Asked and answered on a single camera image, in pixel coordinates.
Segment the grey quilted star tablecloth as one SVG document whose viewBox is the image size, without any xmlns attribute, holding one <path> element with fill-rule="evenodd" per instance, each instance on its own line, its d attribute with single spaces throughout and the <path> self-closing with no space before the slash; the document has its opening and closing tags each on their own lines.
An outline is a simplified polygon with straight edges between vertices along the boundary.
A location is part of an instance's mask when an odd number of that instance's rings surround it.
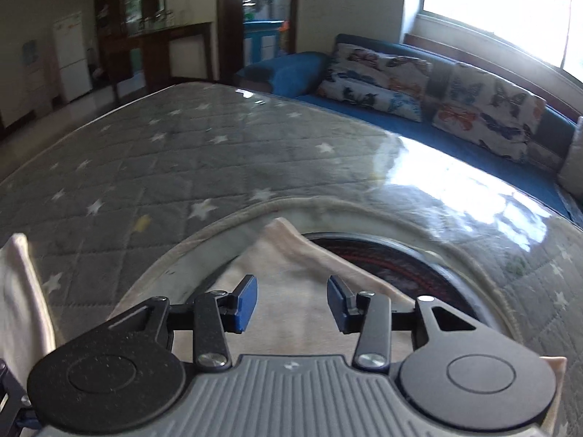
<svg viewBox="0 0 583 437">
<path fill-rule="evenodd" d="M 183 240 L 241 216 L 399 233 L 458 265 L 509 330 L 567 358 L 559 434 L 582 432 L 582 232 L 531 167 L 475 168 L 313 105 L 193 83 L 145 97 L 57 141 L 1 185 L 1 232 L 25 233 L 60 335 L 104 320 Z"/>
</svg>

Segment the left butterfly cushion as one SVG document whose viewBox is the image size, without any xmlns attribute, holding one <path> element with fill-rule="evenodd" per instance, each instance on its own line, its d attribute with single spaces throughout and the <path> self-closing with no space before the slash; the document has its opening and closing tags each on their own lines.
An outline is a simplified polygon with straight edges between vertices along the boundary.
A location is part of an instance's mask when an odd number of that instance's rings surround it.
<svg viewBox="0 0 583 437">
<path fill-rule="evenodd" d="M 321 97 L 422 121 L 434 64 L 418 57 L 338 43 L 317 88 Z"/>
</svg>

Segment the butterfly cushion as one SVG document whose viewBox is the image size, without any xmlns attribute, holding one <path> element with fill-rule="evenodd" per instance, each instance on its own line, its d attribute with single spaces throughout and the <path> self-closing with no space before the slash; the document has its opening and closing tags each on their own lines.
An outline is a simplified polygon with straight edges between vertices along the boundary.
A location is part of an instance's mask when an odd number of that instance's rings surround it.
<svg viewBox="0 0 583 437">
<path fill-rule="evenodd" d="M 516 163 L 528 146 L 547 102 L 493 73 L 457 63 L 436 108 L 433 126 Z"/>
<path fill-rule="evenodd" d="M 434 64 L 418 57 L 338 43 L 317 88 L 321 97 L 422 121 Z"/>
</svg>

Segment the right butterfly cushion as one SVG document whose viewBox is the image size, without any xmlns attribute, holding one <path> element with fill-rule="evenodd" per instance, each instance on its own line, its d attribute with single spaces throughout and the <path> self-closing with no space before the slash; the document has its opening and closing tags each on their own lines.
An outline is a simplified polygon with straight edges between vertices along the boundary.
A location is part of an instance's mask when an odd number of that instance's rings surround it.
<svg viewBox="0 0 583 437">
<path fill-rule="evenodd" d="M 528 146 L 547 102 L 493 73 L 457 63 L 436 108 L 433 126 L 516 163 Z"/>
</svg>

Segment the grey pillow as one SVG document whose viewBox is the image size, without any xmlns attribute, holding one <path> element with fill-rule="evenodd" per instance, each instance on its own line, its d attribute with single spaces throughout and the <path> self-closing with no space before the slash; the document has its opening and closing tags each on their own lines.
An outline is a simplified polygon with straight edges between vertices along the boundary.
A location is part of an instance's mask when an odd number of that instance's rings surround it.
<svg viewBox="0 0 583 437">
<path fill-rule="evenodd" d="M 565 161 L 557 176 L 558 183 L 573 196 L 583 189 L 583 117 L 579 117 Z"/>
</svg>

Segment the blue sofa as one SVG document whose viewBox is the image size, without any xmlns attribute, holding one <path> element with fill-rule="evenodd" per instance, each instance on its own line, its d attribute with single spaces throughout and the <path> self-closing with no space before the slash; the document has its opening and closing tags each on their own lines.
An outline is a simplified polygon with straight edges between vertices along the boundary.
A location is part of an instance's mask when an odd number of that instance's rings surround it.
<svg viewBox="0 0 583 437">
<path fill-rule="evenodd" d="M 415 46 L 340 34 L 331 53 L 263 60 L 234 79 L 241 88 L 419 141 L 582 222 L 581 195 L 559 182 L 581 128 L 545 98 L 495 73 Z"/>
</svg>

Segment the dark wooden cabinet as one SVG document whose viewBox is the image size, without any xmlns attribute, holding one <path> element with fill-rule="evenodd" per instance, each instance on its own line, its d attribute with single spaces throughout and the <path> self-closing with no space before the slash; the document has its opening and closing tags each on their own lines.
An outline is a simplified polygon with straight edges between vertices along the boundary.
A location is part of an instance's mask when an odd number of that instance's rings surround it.
<svg viewBox="0 0 583 437">
<path fill-rule="evenodd" d="M 176 83 L 172 74 L 170 45 L 175 40 L 200 38 L 203 42 L 204 79 L 214 79 L 211 23 L 194 23 L 181 17 L 174 23 L 167 0 L 94 0 L 100 61 L 121 101 L 118 83 L 132 77 L 132 52 L 140 55 L 145 87 L 149 93 Z"/>
</svg>

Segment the blue cabinet in doorway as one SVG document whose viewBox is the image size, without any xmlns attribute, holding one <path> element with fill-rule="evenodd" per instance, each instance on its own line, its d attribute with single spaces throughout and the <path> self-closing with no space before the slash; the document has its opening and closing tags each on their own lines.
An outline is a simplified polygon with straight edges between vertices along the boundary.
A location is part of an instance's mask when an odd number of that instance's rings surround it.
<svg viewBox="0 0 583 437">
<path fill-rule="evenodd" d="M 286 49 L 283 47 L 286 21 L 246 21 L 243 28 L 244 66 L 286 55 Z"/>
</svg>

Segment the white refrigerator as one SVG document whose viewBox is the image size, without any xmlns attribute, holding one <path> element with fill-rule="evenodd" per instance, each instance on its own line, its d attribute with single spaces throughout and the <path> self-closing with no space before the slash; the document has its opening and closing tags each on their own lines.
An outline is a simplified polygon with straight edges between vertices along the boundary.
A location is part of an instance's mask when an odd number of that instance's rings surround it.
<svg viewBox="0 0 583 437">
<path fill-rule="evenodd" d="M 83 40 L 82 13 L 76 12 L 56 20 L 52 25 L 52 37 L 61 96 L 68 104 L 92 90 Z"/>
</svg>

